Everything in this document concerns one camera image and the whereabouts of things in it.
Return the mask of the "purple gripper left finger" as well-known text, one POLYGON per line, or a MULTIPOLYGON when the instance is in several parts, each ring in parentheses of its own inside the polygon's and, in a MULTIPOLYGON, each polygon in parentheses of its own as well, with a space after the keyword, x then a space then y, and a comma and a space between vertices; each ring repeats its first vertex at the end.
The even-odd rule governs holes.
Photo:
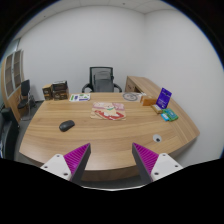
POLYGON ((65 180, 80 184, 90 154, 91 145, 87 143, 65 155, 54 155, 41 168, 65 180))

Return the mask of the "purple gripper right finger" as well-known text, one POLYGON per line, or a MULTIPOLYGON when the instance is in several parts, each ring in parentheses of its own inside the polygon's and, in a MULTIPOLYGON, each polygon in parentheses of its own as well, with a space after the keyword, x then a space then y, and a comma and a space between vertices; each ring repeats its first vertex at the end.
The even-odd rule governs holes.
POLYGON ((137 143, 132 144, 132 154, 144 183, 151 183, 182 169, 167 153, 157 154, 137 143))

